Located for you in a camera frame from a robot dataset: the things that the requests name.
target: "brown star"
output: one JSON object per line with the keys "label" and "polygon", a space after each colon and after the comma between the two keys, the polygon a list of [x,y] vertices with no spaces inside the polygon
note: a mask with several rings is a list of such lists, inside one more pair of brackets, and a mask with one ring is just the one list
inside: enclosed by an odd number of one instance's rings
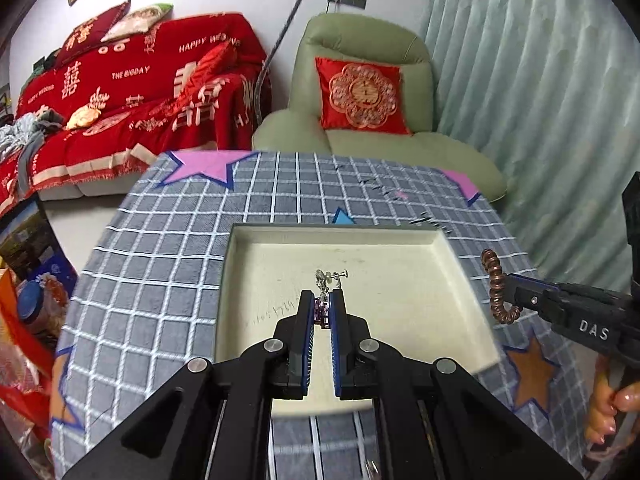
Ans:
{"label": "brown star", "polygon": [[526,349],[505,347],[505,353],[518,374],[513,411],[534,402],[548,416],[549,385],[560,365],[545,359],[535,334],[531,335]]}

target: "gray cloth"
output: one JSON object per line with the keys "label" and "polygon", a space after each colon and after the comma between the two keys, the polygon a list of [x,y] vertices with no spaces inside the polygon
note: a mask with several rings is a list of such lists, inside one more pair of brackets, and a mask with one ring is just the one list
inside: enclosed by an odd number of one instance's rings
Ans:
{"label": "gray cloth", "polygon": [[44,112],[32,125],[31,134],[18,156],[18,199],[22,200],[31,189],[29,179],[29,163],[38,150],[44,144],[47,134],[62,128],[65,118],[55,110]]}
{"label": "gray cloth", "polygon": [[[357,224],[398,225],[425,212],[450,231],[450,245],[487,315],[484,248],[502,256],[505,272],[535,276],[487,201],[467,206],[437,170],[261,153],[233,165],[233,190],[199,176],[159,186],[175,167],[162,155],[142,176],[79,278],[58,349],[72,348],[62,392],[80,424],[53,423],[58,478],[185,362],[214,357],[222,267],[236,222],[324,224],[341,207]],[[526,347],[531,333],[561,368],[550,385],[550,413],[529,403],[517,415],[579,468],[587,395],[571,343],[530,312],[513,326],[495,327],[497,341],[509,347]],[[518,376],[506,355],[478,380],[513,404]],[[376,457],[371,411],[272,421],[271,480],[361,479],[364,460]]]}
{"label": "gray cloth", "polygon": [[24,114],[14,124],[0,128],[0,162],[4,162],[29,142],[37,121],[36,114]]}

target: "red cushion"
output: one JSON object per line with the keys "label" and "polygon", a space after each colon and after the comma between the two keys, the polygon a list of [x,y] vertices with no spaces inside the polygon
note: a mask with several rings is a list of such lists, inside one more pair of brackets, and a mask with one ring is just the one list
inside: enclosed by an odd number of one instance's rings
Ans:
{"label": "red cushion", "polygon": [[42,106],[55,111],[61,110],[62,95],[58,83],[55,70],[49,70],[32,80],[18,99],[15,116],[22,117],[25,113],[37,112]]}
{"label": "red cushion", "polygon": [[198,62],[196,69],[175,100],[173,110],[181,110],[191,101],[199,101],[198,92],[217,74],[227,72],[236,64],[238,54],[231,40],[216,45]]}
{"label": "red cushion", "polygon": [[76,27],[71,36],[66,38],[58,54],[55,69],[62,68],[81,54],[99,46],[100,40],[129,12],[130,6],[131,0],[127,0]]}
{"label": "red cushion", "polygon": [[400,67],[316,57],[321,126],[410,135],[400,100]]}

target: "floor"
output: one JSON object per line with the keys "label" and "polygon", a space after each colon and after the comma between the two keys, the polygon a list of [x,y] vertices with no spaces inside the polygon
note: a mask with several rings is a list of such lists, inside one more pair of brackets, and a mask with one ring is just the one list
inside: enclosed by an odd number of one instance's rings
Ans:
{"label": "floor", "polygon": [[[123,195],[111,195],[45,202],[53,230],[66,257],[78,272],[84,269],[123,198]],[[596,353],[578,344],[574,344],[574,351],[587,390],[591,391]]]}

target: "sofa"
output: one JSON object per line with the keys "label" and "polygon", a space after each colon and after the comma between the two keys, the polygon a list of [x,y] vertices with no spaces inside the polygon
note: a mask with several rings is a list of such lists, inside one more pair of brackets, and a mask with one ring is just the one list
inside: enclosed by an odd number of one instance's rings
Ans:
{"label": "sofa", "polygon": [[[413,135],[323,130],[316,57],[401,67],[402,111]],[[253,138],[256,150],[380,158],[466,173],[491,202],[507,191],[495,164],[471,146],[433,132],[433,75],[424,41],[405,28],[356,14],[321,14],[300,41],[289,106],[268,115]]]}
{"label": "sofa", "polygon": [[[228,49],[210,58],[222,46]],[[167,150],[251,149],[254,85],[265,56],[242,14],[220,12],[158,23],[35,77],[17,102],[17,118],[46,106],[66,122],[87,104],[101,116],[89,128],[47,136],[28,165],[30,191],[46,201],[126,194]],[[270,110],[268,81],[261,97]],[[18,155],[0,164],[0,214],[18,202]]]}

